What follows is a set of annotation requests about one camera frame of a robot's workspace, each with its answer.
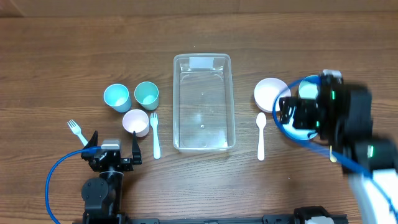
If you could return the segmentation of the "pink plastic cup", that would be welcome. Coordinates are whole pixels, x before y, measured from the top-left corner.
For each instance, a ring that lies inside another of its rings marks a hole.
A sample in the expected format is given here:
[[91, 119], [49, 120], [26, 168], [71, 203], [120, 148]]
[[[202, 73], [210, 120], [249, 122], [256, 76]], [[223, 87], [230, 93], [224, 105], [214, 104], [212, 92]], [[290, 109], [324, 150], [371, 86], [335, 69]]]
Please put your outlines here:
[[145, 111], [134, 109], [123, 116], [123, 128], [137, 137], [144, 137], [149, 133], [149, 117]]

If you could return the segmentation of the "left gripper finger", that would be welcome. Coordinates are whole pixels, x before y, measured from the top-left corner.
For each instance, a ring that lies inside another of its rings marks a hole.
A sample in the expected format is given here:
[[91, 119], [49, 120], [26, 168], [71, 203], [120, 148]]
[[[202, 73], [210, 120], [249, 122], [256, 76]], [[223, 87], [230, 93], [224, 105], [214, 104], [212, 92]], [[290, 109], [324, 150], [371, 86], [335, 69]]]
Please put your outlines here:
[[133, 159], [142, 159], [141, 150], [138, 145], [136, 132], [133, 132], [132, 137], [132, 158]]
[[91, 147], [95, 147], [98, 145], [98, 132], [95, 131], [91, 137], [91, 139], [88, 141], [88, 143], [85, 145], [84, 149], [88, 149]]

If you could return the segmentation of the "blue plastic bowl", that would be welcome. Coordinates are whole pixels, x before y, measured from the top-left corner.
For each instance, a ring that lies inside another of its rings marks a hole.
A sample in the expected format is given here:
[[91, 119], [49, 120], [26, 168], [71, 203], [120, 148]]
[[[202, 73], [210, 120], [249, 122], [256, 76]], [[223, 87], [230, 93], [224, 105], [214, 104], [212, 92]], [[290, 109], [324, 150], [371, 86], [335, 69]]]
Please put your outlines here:
[[294, 122], [294, 120], [290, 119], [290, 121], [287, 124], [283, 124], [282, 127], [294, 139], [307, 141], [307, 140], [311, 140], [311, 139], [315, 138], [318, 135], [315, 132], [315, 130], [311, 130], [311, 129], [296, 129], [296, 128], [294, 128], [293, 127], [293, 122]]

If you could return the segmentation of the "pink plastic bowl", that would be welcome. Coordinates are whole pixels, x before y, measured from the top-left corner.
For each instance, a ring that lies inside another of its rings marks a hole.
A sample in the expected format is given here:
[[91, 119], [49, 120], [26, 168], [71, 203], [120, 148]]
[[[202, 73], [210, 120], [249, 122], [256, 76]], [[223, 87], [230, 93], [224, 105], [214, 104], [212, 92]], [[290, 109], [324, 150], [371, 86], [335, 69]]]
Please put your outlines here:
[[271, 113], [275, 98], [287, 88], [287, 84], [278, 78], [265, 78], [254, 88], [254, 101], [266, 113]]

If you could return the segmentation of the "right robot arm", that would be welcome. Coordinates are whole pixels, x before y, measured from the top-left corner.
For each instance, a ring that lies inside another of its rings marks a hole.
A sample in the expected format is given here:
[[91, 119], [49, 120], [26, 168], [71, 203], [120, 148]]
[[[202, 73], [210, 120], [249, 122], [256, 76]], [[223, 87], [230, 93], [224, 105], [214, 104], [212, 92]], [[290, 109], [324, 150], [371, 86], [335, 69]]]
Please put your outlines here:
[[372, 94], [362, 84], [322, 73], [306, 79], [314, 99], [284, 96], [301, 83], [282, 89], [272, 103], [279, 130], [294, 143], [334, 158], [348, 176], [364, 223], [397, 223], [397, 145], [373, 134]]

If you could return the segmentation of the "green plastic bowl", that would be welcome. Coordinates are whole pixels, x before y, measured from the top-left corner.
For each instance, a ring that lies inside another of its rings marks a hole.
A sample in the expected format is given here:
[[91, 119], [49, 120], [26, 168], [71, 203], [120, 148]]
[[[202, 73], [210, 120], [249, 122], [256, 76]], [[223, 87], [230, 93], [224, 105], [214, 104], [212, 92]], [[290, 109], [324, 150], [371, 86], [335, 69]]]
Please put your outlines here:
[[318, 75], [311, 75], [304, 78], [298, 87], [298, 95], [303, 99], [315, 100], [318, 96], [318, 86], [312, 81], [318, 80]]

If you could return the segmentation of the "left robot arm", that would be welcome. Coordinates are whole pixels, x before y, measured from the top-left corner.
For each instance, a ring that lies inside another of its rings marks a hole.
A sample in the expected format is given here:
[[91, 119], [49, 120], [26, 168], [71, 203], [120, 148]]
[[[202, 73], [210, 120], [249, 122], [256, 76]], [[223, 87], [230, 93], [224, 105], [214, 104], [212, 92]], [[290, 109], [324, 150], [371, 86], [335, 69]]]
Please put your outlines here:
[[84, 147], [81, 158], [84, 159], [99, 176], [87, 180], [81, 188], [85, 202], [83, 223], [132, 223], [127, 214], [120, 212], [123, 178], [134, 165], [142, 164], [141, 150], [136, 134], [132, 135], [132, 156], [121, 157], [121, 141], [109, 139], [98, 144], [98, 132], [95, 131]]

